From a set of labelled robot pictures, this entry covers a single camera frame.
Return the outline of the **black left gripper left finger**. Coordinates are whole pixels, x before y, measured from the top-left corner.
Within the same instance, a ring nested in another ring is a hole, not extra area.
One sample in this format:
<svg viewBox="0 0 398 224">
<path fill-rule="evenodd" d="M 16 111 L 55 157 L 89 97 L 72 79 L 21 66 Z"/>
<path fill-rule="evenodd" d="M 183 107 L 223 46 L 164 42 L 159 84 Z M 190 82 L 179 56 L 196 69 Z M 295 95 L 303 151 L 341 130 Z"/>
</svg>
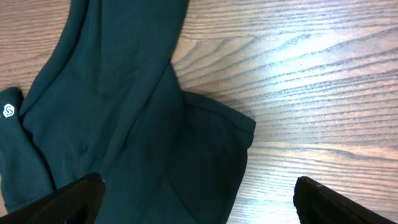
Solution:
<svg viewBox="0 0 398 224">
<path fill-rule="evenodd" d="M 1 224 L 93 224 L 105 191 L 104 180 L 92 172 L 1 217 Z"/>
</svg>

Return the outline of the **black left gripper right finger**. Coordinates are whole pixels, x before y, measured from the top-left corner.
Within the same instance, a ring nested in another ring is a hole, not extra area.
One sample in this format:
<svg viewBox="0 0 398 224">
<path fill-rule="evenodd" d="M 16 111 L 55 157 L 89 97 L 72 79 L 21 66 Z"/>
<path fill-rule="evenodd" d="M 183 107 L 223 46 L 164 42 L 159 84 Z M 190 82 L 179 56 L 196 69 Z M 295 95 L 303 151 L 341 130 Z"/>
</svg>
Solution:
<svg viewBox="0 0 398 224">
<path fill-rule="evenodd" d="M 296 181 L 293 203 L 301 224 L 395 224 L 306 176 Z"/>
</svg>

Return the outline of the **black shirt with logo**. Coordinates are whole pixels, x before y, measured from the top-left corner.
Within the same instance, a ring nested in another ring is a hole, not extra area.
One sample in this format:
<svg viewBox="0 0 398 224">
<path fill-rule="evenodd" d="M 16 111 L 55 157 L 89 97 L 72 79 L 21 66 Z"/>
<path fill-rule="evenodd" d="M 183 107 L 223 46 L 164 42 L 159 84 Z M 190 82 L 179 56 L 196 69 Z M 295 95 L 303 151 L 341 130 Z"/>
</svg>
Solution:
<svg viewBox="0 0 398 224">
<path fill-rule="evenodd" d="M 1 92 L 8 212 L 97 172 L 97 223 L 226 223 L 254 120 L 183 91 L 171 57 L 184 0 L 72 1 L 27 95 Z"/>
</svg>

